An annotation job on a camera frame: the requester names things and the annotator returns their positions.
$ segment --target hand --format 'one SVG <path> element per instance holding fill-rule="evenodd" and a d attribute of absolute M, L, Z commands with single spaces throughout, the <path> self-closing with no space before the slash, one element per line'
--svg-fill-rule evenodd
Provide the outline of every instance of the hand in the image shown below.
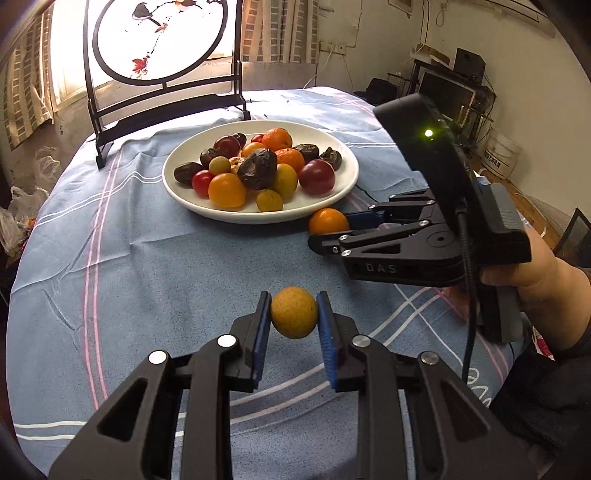
<path fill-rule="evenodd" d="M 556 258 L 538 233 L 525 229 L 531 262 L 483 267 L 480 280 L 493 286 L 517 287 L 524 312 L 555 351 L 573 346 L 591 316 L 591 286 L 584 272 Z M 444 293 L 467 316 L 468 298 L 457 287 Z"/>
<path fill-rule="evenodd" d="M 561 267 L 552 250 L 533 227 L 525 233 L 530 239 L 531 262 L 483 267 L 480 280 L 486 285 L 517 287 L 525 311 L 553 298 Z"/>

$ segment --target electrical outlet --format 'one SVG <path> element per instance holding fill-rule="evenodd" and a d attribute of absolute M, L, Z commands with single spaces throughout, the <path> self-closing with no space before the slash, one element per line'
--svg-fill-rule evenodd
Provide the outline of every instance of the electrical outlet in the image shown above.
<path fill-rule="evenodd" d="M 338 55 L 347 55 L 347 42 L 335 42 L 335 53 Z"/>
<path fill-rule="evenodd" d="M 333 51 L 335 43 L 332 40 L 320 40 L 320 51 Z"/>

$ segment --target white plate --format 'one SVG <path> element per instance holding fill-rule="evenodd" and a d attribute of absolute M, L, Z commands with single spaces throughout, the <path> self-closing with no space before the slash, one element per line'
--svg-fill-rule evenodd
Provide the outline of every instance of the white plate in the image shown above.
<path fill-rule="evenodd" d="M 334 188 L 324 194 L 310 196 L 305 194 L 298 185 L 293 198 L 283 206 L 280 212 L 259 212 L 252 194 L 246 205 L 239 211 L 218 209 L 211 200 L 202 199 L 191 188 L 188 188 L 174 179 L 174 169 L 189 161 L 199 162 L 200 153 L 213 146 L 214 142 L 224 135 L 242 132 L 250 140 L 253 135 L 264 133 L 275 127 L 285 128 L 291 135 L 294 145 L 312 143 L 318 145 L 320 153 L 327 147 L 332 147 L 343 156 L 343 163 L 336 172 Z M 355 186 L 359 177 L 359 163 L 348 147 L 332 135 L 307 125 L 279 120 L 251 120 L 236 122 L 219 127 L 210 128 L 195 135 L 175 148 L 164 162 L 162 168 L 162 180 L 164 187 L 177 202 L 184 207 L 214 220 L 229 223 L 279 223 L 295 220 L 311 215 L 316 210 L 328 207 L 337 202 Z"/>

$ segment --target pink stripe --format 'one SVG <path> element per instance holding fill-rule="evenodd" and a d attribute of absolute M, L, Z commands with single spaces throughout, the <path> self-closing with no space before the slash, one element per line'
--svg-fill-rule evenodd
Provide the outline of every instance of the pink stripe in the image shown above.
<path fill-rule="evenodd" d="M 98 223 L 99 223 L 100 209 L 102 207 L 103 199 L 105 197 L 105 192 L 108 188 L 109 180 L 111 179 L 112 172 L 113 172 L 113 165 L 111 165 L 111 169 L 109 170 L 109 174 L 107 175 L 107 180 L 105 182 L 105 186 L 103 187 L 103 191 L 100 194 L 99 207 L 97 208 L 97 211 L 96 211 L 95 224 L 92 229 L 92 236 L 90 237 L 90 248 L 88 250 L 88 262 L 86 263 L 86 285 L 85 285 L 85 292 L 84 292 L 84 317 L 83 317 L 84 318 L 84 354 L 85 354 L 85 360 L 86 360 L 86 371 L 88 372 L 88 380 L 89 380 L 89 384 L 90 384 L 90 392 L 92 393 L 92 400 L 95 404 L 95 409 L 99 408 L 99 402 L 96 398 L 95 381 L 92 378 L 92 369 L 90 367 L 90 351 L 89 351 L 89 345 L 88 345 L 88 326 L 87 326 L 87 323 L 88 323 L 88 290 L 89 290 L 89 286 L 90 286 L 90 264 L 92 263 L 92 249 L 95 244 L 96 227 L 98 226 Z"/>
<path fill-rule="evenodd" d="M 482 345 L 484 345 L 484 348 L 488 352 L 488 356 L 491 357 L 492 362 L 495 364 L 496 371 L 499 374 L 499 378 L 501 379 L 501 383 L 503 383 L 505 381 L 505 376 L 501 372 L 501 369 L 499 368 L 499 364 L 496 363 L 495 356 L 492 354 L 491 349 L 488 346 L 488 342 L 486 340 L 484 340 L 484 338 L 482 337 L 482 335 L 479 332 L 476 332 L 476 336 L 480 339 L 480 341 L 482 342 Z"/>
<path fill-rule="evenodd" d="M 350 195 L 347 195 L 346 198 L 347 198 L 348 201 L 351 202 L 351 205 L 353 205 L 358 212 L 360 212 L 361 210 L 363 210 L 359 205 L 357 205 L 357 203 L 351 198 Z"/>
<path fill-rule="evenodd" d="M 353 190 L 351 190 L 349 192 L 349 195 L 352 195 L 353 197 L 355 197 L 357 200 L 359 200 L 359 203 L 361 205 L 364 205 L 366 208 L 368 207 L 369 203 L 366 200 L 363 200 L 359 195 L 357 195 Z"/>
<path fill-rule="evenodd" d="M 503 364 L 505 365 L 505 372 L 506 372 L 505 377 L 506 377 L 507 375 L 509 375 L 509 364 L 507 363 L 507 359 L 505 358 L 505 354 L 503 353 L 503 350 L 501 350 L 497 344 L 493 343 L 493 345 L 495 346 L 497 353 L 499 354 L 499 356 L 503 360 Z"/>
<path fill-rule="evenodd" d="M 464 315 L 462 315 L 462 313 L 460 312 L 460 310 L 458 310 L 458 309 L 457 309 L 457 307 L 456 307 L 456 306 L 455 306 L 455 305 L 454 305 L 454 304 L 453 304 L 453 303 L 450 301 L 450 299 L 448 299 L 448 298 L 447 298 L 447 297 L 446 297 L 446 296 L 443 294 L 443 292 L 442 292 L 441 290 L 439 290 L 438 288 L 435 288 L 434 290 L 435 290 L 435 291 L 437 292 L 437 294 L 438 294 L 438 295 L 441 297 L 441 299 L 442 299 L 442 300 L 443 300 L 445 303 L 447 303 L 447 304 L 448 304 L 448 305 L 449 305 L 449 306 L 452 308 L 452 310 L 453 310 L 454 312 L 456 312 L 456 313 L 457 313 L 457 315 L 458 315 L 458 316 L 459 316 L 461 319 L 465 320 L 465 318 L 464 318 Z M 478 336 L 478 338 L 479 338 L 479 339 L 482 341 L 482 345 L 484 345 L 484 348 L 485 348 L 485 350 L 487 351 L 487 353 L 488 353 L 488 356 L 489 356 L 489 357 L 491 357 L 492 363 L 494 364 L 494 366 L 495 366 L 495 368 L 496 368 L 496 371 L 497 371 L 497 372 L 498 372 L 498 374 L 499 374 L 499 378 L 501 379 L 501 382 L 503 382 L 503 381 L 505 380 L 505 376 L 504 376 L 504 375 L 503 375 L 503 373 L 501 372 L 501 369 L 500 369 L 499 365 L 496 363 L 495 356 L 492 354 L 492 352 L 491 352 L 491 349 L 489 348 L 489 346 L 488 346 L 487 342 L 485 342 L 484 338 L 482 338 L 482 337 L 481 337 L 480 333 L 476 332 L 476 335 L 477 335 L 477 336 Z"/>
<path fill-rule="evenodd" d="M 115 186 L 115 180 L 117 178 L 117 170 L 121 163 L 121 155 L 117 159 L 117 165 L 114 168 L 115 174 L 113 175 L 113 180 L 111 181 L 111 188 L 109 189 L 109 194 L 107 196 L 107 201 L 105 203 L 105 209 L 103 210 L 103 218 L 100 222 L 99 227 L 99 240 L 96 246 L 96 263 L 95 263 L 95 286 L 94 286 L 94 298 L 93 298 L 93 322 L 95 327 L 95 354 L 96 354 L 96 366 L 99 371 L 99 380 L 100 380 L 100 388 L 103 391 L 103 397 L 107 399 L 107 387 L 105 385 L 105 377 L 103 376 L 103 366 L 100 360 L 100 340 L 99 340 L 99 326 L 98 326 L 98 309 L 97 309 L 97 297 L 99 291 L 99 263 L 100 263 L 100 244 L 103 238 L 103 230 L 105 227 L 105 218 L 107 216 L 107 209 L 109 208 L 109 202 L 111 201 L 113 187 Z"/>
<path fill-rule="evenodd" d="M 357 99 L 355 99 L 355 98 L 353 98 L 353 99 L 348 99 L 347 97 L 340 96 L 340 95 L 337 95 L 337 94 L 335 94 L 335 93 L 333 93 L 333 94 L 332 94 L 332 96 L 333 96 L 334 98 L 337 98 L 338 100 L 342 100 L 342 101 L 344 101 L 345 105 L 353 105 L 353 106 L 356 106 L 356 107 L 358 107 L 358 108 L 361 108 L 361 110 L 364 110 L 365 112 L 367 112 L 367 113 L 370 113 L 372 116 L 374 115 L 374 113 L 372 112 L 372 109 L 371 109 L 371 108 L 369 108 L 369 107 L 367 107 L 367 106 L 365 106 L 365 105 L 362 103 L 362 102 L 363 102 L 362 100 L 359 100 L 359 101 L 358 101 L 358 100 L 357 100 Z"/>

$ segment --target plastic bag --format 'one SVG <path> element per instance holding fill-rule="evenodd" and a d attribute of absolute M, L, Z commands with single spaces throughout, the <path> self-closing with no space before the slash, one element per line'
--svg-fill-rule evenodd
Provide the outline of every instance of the plastic bag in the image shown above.
<path fill-rule="evenodd" d="M 0 207 L 0 243 L 9 257 L 17 253 L 23 238 L 24 231 L 17 225 L 12 214 Z"/>
<path fill-rule="evenodd" d="M 20 225 L 26 225 L 31 218 L 37 216 L 37 212 L 48 196 L 47 191 L 39 187 L 35 188 L 32 195 L 18 187 L 12 187 L 10 192 L 12 193 L 12 201 L 8 206 L 8 211 Z"/>
<path fill-rule="evenodd" d="M 33 172 L 37 186 L 50 192 L 61 175 L 61 163 L 54 160 L 55 148 L 44 147 L 37 151 L 33 162 Z"/>

